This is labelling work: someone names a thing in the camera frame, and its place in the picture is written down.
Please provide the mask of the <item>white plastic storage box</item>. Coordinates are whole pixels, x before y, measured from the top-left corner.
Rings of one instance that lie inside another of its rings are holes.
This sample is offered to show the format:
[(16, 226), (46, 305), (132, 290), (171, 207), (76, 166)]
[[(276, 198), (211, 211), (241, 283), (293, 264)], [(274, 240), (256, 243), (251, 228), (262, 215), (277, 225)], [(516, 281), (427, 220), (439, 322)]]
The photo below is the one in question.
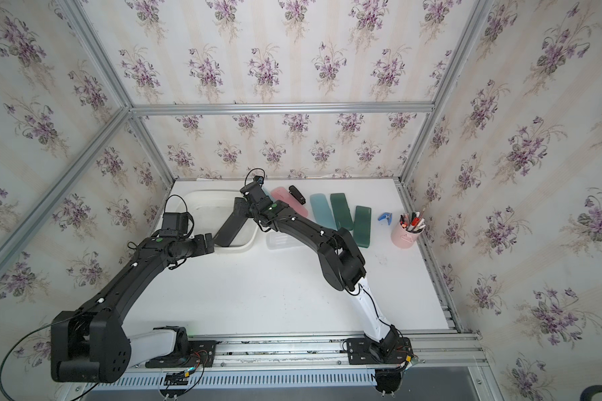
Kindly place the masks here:
[[(232, 190), (195, 190), (182, 195), (185, 206), (177, 202), (177, 212), (187, 210), (193, 217), (192, 235), (210, 233), (213, 236), (233, 212), (233, 204), (237, 191)], [(257, 227), (245, 223), (229, 247), (215, 245), (215, 252), (220, 254), (239, 254), (247, 252), (254, 245)]]

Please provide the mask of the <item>ribbed clear pencil case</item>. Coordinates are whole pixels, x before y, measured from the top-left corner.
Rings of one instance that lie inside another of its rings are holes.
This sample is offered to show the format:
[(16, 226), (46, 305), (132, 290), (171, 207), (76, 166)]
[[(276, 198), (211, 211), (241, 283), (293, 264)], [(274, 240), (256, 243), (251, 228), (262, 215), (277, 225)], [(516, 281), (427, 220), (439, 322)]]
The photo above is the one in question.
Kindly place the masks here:
[(281, 232), (269, 232), (266, 234), (266, 247), (271, 251), (302, 247), (302, 242), (294, 237)]

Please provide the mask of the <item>dark green pencil case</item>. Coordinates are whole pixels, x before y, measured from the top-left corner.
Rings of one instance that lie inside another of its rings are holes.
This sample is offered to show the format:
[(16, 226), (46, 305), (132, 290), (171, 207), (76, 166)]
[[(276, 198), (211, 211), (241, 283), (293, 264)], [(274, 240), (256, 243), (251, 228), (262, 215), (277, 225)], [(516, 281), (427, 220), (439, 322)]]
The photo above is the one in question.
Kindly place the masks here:
[(345, 193), (332, 193), (329, 198), (336, 227), (352, 231), (354, 222)]
[(357, 206), (354, 218), (353, 238), (358, 247), (371, 245), (371, 208)]

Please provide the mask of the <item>black pencil case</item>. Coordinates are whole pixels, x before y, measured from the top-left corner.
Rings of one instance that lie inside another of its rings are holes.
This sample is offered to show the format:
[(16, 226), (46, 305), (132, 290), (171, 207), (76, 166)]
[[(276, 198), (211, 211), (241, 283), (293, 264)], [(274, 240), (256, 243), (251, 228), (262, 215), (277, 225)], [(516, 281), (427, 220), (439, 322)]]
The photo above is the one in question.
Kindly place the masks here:
[(219, 247), (230, 247), (248, 218), (249, 206), (247, 201), (242, 197), (236, 197), (234, 199), (232, 213), (215, 235), (213, 239), (214, 244)]

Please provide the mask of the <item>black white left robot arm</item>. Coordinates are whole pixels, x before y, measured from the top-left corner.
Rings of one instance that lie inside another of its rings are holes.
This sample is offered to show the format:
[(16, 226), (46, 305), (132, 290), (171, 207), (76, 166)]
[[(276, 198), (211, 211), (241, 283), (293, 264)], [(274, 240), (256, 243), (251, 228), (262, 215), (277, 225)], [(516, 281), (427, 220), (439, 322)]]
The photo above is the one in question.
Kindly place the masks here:
[(172, 356), (189, 359), (186, 329), (168, 326), (132, 337), (125, 317), (150, 283), (165, 269), (214, 252), (212, 234), (194, 237), (147, 237), (125, 267), (92, 299), (61, 312), (50, 329), (50, 374), (57, 383), (117, 381), (128, 367)]

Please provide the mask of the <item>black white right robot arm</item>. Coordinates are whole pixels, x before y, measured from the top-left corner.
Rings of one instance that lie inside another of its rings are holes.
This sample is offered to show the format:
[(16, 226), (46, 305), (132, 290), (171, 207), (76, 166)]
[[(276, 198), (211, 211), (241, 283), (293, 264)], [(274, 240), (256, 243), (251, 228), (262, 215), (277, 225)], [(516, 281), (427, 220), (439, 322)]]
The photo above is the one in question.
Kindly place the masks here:
[(378, 364), (395, 364), (395, 355), (406, 350), (405, 339), (377, 307), (366, 278), (366, 260), (349, 231), (312, 222), (289, 204), (272, 200), (256, 181), (244, 185), (240, 193), (247, 202), (248, 218), (260, 228), (288, 235), (317, 254), (326, 282), (354, 299), (365, 324), (364, 334), (369, 344), (365, 354)]

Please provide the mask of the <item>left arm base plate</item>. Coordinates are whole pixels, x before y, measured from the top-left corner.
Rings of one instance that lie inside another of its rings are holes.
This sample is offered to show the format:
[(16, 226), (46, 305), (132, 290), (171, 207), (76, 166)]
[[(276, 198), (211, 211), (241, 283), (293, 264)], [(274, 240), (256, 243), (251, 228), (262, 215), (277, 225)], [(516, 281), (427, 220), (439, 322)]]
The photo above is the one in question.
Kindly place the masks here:
[(199, 365), (211, 368), (216, 354), (217, 341), (189, 341), (187, 347), (177, 345), (176, 350), (166, 356), (144, 363), (147, 369), (192, 368)]

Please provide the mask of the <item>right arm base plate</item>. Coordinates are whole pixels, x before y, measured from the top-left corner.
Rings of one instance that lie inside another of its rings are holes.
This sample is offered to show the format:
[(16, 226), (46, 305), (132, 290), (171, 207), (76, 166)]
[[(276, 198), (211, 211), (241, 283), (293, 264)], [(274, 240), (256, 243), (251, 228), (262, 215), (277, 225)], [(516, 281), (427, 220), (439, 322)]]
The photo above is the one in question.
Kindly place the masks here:
[(381, 342), (368, 337), (346, 339), (344, 350), (349, 365), (400, 365), (415, 357), (410, 340), (392, 333)]

